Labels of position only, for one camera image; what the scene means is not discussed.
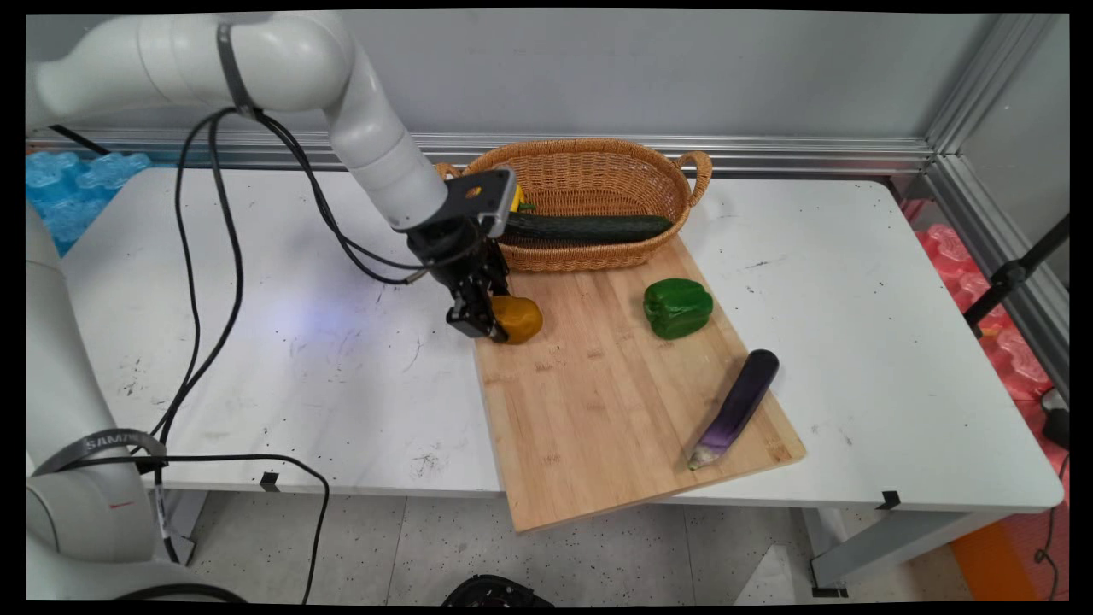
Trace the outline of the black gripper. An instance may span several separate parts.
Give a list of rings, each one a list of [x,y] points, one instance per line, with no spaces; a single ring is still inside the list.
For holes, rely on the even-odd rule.
[[[407,247],[450,291],[446,323],[465,338],[503,342],[492,296],[510,296],[509,268],[494,238],[475,218],[449,218],[406,234]]]

